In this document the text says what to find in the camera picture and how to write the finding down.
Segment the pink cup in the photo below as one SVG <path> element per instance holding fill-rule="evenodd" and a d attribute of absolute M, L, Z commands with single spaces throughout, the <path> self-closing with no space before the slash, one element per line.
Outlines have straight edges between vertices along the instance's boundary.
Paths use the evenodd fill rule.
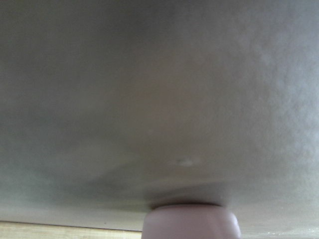
<path fill-rule="evenodd" d="M 143 239 L 240 239 L 237 218 L 224 207 L 205 204 L 171 205 L 149 212 Z"/>

